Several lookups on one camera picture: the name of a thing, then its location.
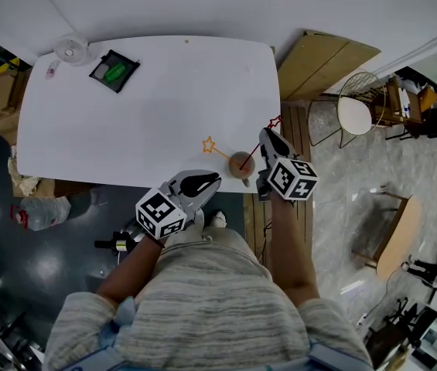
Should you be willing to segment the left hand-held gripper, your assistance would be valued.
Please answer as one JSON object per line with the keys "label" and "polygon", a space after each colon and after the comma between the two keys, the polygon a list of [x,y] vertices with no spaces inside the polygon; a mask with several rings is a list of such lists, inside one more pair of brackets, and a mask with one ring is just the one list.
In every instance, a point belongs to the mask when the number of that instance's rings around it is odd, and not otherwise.
{"label": "left hand-held gripper", "polygon": [[220,188],[222,179],[209,170],[185,170],[157,188],[151,188],[135,205],[138,225],[156,240],[183,230]]}

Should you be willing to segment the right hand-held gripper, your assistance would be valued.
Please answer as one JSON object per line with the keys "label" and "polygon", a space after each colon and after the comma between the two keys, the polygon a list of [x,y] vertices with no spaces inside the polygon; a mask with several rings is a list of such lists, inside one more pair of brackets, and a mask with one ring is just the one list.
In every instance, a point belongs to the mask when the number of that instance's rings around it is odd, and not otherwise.
{"label": "right hand-held gripper", "polygon": [[276,192],[290,202],[306,201],[312,195],[319,177],[312,165],[297,154],[279,133],[263,128],[259,134],[261,157],[265,169],[258,173],[256,186],[261,202]]}

